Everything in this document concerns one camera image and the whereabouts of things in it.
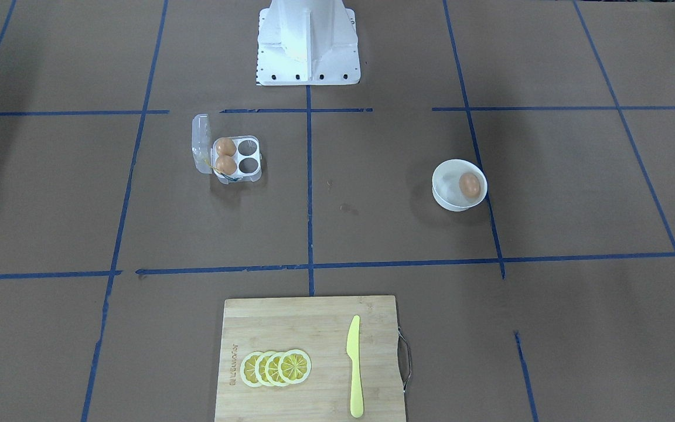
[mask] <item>knife handle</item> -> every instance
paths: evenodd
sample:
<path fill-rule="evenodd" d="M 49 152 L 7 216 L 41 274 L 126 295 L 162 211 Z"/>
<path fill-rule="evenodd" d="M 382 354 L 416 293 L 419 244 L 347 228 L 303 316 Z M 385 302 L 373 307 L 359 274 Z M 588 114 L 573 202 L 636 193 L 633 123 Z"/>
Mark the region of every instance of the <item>knife handle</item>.
<path fill-rule="evenodd" d="M 361 388 L 361 366 L 358 359 L 353 361 L 350 377 L 350 414 L 353 417 L 364 415 L 364 391 Z"/>

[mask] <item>stain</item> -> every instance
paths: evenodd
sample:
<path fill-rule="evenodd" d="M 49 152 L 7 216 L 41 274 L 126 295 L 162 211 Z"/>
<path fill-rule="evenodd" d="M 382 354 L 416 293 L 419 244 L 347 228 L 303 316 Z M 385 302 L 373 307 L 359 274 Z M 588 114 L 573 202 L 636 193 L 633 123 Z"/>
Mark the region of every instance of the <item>stain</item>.
<path fill-rule="evenodd" d="M 359 211 L 356 208 L 353 208 L 353 205 L 349 203 L 343 203 L 340 205 L 340 211 L 343 211 L 344 213 L 351 213 L 354 216 L 358 216 Z"/>

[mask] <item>cutting board handle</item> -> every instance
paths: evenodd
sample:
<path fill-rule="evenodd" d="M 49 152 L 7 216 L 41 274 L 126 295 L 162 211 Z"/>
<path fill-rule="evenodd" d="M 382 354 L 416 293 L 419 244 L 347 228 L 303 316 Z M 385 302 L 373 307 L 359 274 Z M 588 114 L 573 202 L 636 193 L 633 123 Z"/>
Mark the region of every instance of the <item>cutting board handle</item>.
<path fill-rule="evenodd" d="M 397 340 L 397 366 L 400 367 L 400 379 L 403 381 L 403 393 L 405 393 L 408 390 L 410 377 L 413 376 L 413 357 L 410 355 L 410 345 L 408 344 L 408 340 L 405 339 L 400 326 L 397 326 L 397 336 L 399 337 Z M 403 366 L 401 364 L 403 355 L 405 355 L 405 368 L 408 370 L 407 376 L 403 376 Z"/>

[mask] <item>metal handle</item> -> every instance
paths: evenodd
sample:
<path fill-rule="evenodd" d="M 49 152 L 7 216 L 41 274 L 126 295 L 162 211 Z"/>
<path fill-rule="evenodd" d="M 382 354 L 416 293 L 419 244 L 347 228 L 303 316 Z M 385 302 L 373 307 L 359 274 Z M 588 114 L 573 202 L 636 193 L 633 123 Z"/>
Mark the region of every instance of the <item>metal handle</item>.
<path fill-rule="evenodd" d="M 408 355 L 408 360 L 407 360 L 407 362 L 408 362 L 408 376 L 405 377 L 405 379 L 403 379 L 402 372 L 400 374 L 400 379 L 403 380 L 403 393 L 405 394 L 405 392 L 407 392 L 407 390 L 408 390 L 408 382 L 410 381 L 410 377 L 413 376 L 413 357 L 410 355 L 410 345 L 408 344 L 408 340 L 405 339 L 405 336 L 403 336 L 403 331 L 400 328 L 400 326 L 397 326 L 397 334 L 399 335 L 400 339 L 404 343 L 405 352 Z M 398 353 L 398 357 L 399 357 L 399 354 L 400 354 L 400 346 L 399 345 L 397 347 L 397 353 Z"/>

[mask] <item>blue grid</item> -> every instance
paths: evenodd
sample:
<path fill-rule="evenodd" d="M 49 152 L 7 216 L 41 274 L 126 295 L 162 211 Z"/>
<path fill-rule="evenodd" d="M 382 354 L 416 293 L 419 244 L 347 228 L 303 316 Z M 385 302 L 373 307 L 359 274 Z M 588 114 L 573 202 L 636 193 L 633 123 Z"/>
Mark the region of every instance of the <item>blue grid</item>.
<path fill-rule="evenodd" d="M 493 240 L 495 241 L 496 246 L 496 257 L 491 258 L 477 258 L 477 259 L 455 259 L 455 260 L 425 260 L 425 261 L 362 261 L 362 262 L 343 262 L 343 263 L 316 263 L 313 259 L 313 206 L 312 206 L 312 175 L 313 175 L 313 166 L 312 166 L 312 113 L 371 113 L 373 112 L 372 108 L 313 108 L 311 107 L 311 87 L 306 86 L 306 108 L 258 108 L 258 109 L 225 109 L 221 113 L 305 113 L 306 115 L 306 125 L 307 125 L 307 178 L 308 178 L 308 200 L 307 200 L 307 213 L 308 213 L 308 262 L 306 264 L 284 264 L 284 265 L 266 265 L 266 266 L 243 266 L 243 267 L 196 267 L 196 268 L 169 268 L 169 269 L 139 269 L 136 271 L 138 275 L 158 275 L 158 274 L 191 274 L 191 273 L 229 273 L 229 272 L 242 272 L 242 271 L 281 271 L 281 270 L 308 270 L 308 280 L 309 280 L 309 295 L 313 296 L 315 292 L 314 288 L 314 270 L 315 269 L 335 269 L 335 268 L 353 268 L 353 267 L 421 267 L 421 266 L 435 266 L 435 265 L 471 265 L 471 264 L 498 264 L 501 270 L 501 275 L 504 278 L 506 276 L 506 268 L 504 264 L 506 263 L 522 263 L 522 262 L 557 262 L 557 261 L 594 261 L 594 260 L 624 260 L 624 259 L 654 259 L 662 257 L 675 257 L 675 237 L 673 237 L 673 232 L 670 229 L 670 225 L 666 219 L 665 213 L 662 209 L 659 198 L 656 195 L 652 181 L 649 177 L 648 172 L 646 171 L 645 164 L 643 163 L 640 152 L 635 144 L 632 131 L 629 128 L 626 118 L 624 117 L 624 110 L 675 110 L 675 106 L 622 106 L 619 104 L 616 93 L 613 90 L 613 86 L 608 77 L 608 73 L 603 66 L 602 59 L 598 54 L 598 50 L 595 46 L 595 43 L 592 40 L 590 31 L 585 22 L 585 19 L 582 15 L 581 10 L 577 0 L 572 0 L 574 10 L 576 11 L 579 21 L 583 26 L 585 35 L 589 41 L 589 44 L 592 48 L 592 51 L 595 55 L 595 59 L 600 66 L 600 70 L 605 78 L 605 82 L 608 86 L 608 89 L 611 93 L 613 99 L 613 106 L 572 106 L 572 107 L 472 107 L 469 104 L 467 97 L 463 72 L 460 64 L 460 58 L 458 56 L 458 49 L 455 42 L 455 34 L 452 27 L 452 22 L 450 20 L 447 0 L 442 0 L 445 19 L 448 26 L 448 32 L 450 37 L 450 43 L 452 45 L 453 56 L 455 58 L 455 64 L 457 66 L 458 78 L 460 82 L 461 93 L 463 96 L 463 107 L 434 107 L 432 111 L 438 112 L 464 112 L 469 123 L 469 130 L 471 131 L 471 139 L 473 142 L 473 147 L 476 153 L 476 160 L 480 168 L 483 169 L 483 162 L 480 158 L 480 151 L 478 146 L 478 140 L 476 137 L 476 129 L 472 119 L 472 112 L 474 111 L 540 111 L 540 110 L 616 110 L 619 113 L 619 116 L 622 120 L 622 125 L 626 131 L 627 137 L 632 149 L 635 153 L 635 158 L 637 158 L 637 163 L 641 168 L 643 177 L 648 187 L 648 190 L 653 197 L 653 201 L 656 204 L 659 216 L 661 217 L 665 230 L 667 232 L 668 238 L 673 246 L 672 252 L 640 252 L 640 253 L 628 253 L 628 254 L 584 254 L 584 256 L 533 256 L 533 257 L 505 257 L 501 251 L 501 246 L 499 245 L 499 236 L 496 231 L 496 222 L 495 214 L 493 213 L 493 208 L 489 197 L 487 197 L 487 205 L 490 213 L 490 224 L 492 230 Z M 8 10 L 7 16 L 5 18 L 4 24 L 2 26 L 2 31 L 0 32 L 0 45 L 2 40 L 5 37 L 7 28 L 11 21 L 11 16 L 13 14 L 14 8 L 16 6 L 16 0 L 12 0 L 10 8 Z M 137 129 L 137 138 L 135 139 L 134 151 L 132 155 L 131 165 L 129 166 L 129 176 L 126 186 L 126 191 L 124 193 L 124 203 L 121 208 L 120 222 L 118 222 L 118 230 L 116 233 L 115 246 L 112 256 L 111 267 L 109 270 L 97 270 L 97 271 L 82 271 L 82 272 L 52 272 L 52 273 L 2 273 L 0 274 L 0 280 L 27 280 L 28 278 L 70 278 L 70 277 L 108 277 L 107 288 L 105 289 L 104 303 L 103 303 L 103 312 L 101 318 L 101 333 L 99 339 L 96 342 L 96 349 L 94 350 L 93 360 L 91 364 L 91 372 L 88 378 L 88 387 L 86 390 L 85 403 L 83 405 L 82 413 L 82 422 L 86 422 L 88 418 L 88 412 L 91 403 L 92 390 L 94 387 L 94 380 L 96 379 L 97 365 L 101 354 L 101 345 L 104 337 L 105 323 L 107 322 L 107 315 L 109 311 L 109 297 L 113 288 L 113 281 L 115 280 L 116 275 L 122 273 L 121 270 L 118 270 L 118 255 L 120 254 L 121 249 L 121 238 L 124 231 L 124 222 L 126 220 L 128 206 L 129 206 L 129 197 L 131 197 L 131 188 L 132 188 L 132 179 L 134 175 L 134 166 L 137 163 L 137 153 L 139 152 L 140 142 L 142 140 L 142 132 L 145 125 L 145 117 L 151 114 L 168 114 L 169 110 L 150 110 L 148 109 L 148 103 L 150 99 L 150 94 L 152 92 L 152 83 L 153 77 L 155 75 L 155 65 L 158 61 L 158 53 L 161 47 L 161 40 L 163 37 L 163 27 L 166 19 L 166 11 L 168 9 L 168 0 L 163 1 L 163 12 L 161 13 L 161 20 L 158 28 L 158 35 L 155 43 L 155 51 L 153 53 L 152 64 L 150 67 L 148 82 L 145 89 L 145 101 L 142 105 L 141 110 L 67 110 L 67 111 L 35 111 L 35 112 L 0 112 L 0 117 L 51 117 L 52 115 L 139 115 L 139 127 Z M 527 363 L 522 350 L 520 333 L 514 332 L 514 340 L 517 345 L 517 353 L 520 358 L 520 365 L 522 366 L 523 379 L 527 389 L 528 400 L 530 403 L 530 409 L 533 416 L 534 422 L 538 422 L 538 412 L 536 409 L 536 402 L 533 395 L 533 388 L 530 382 L 530 374 L 528 372 Z"/>

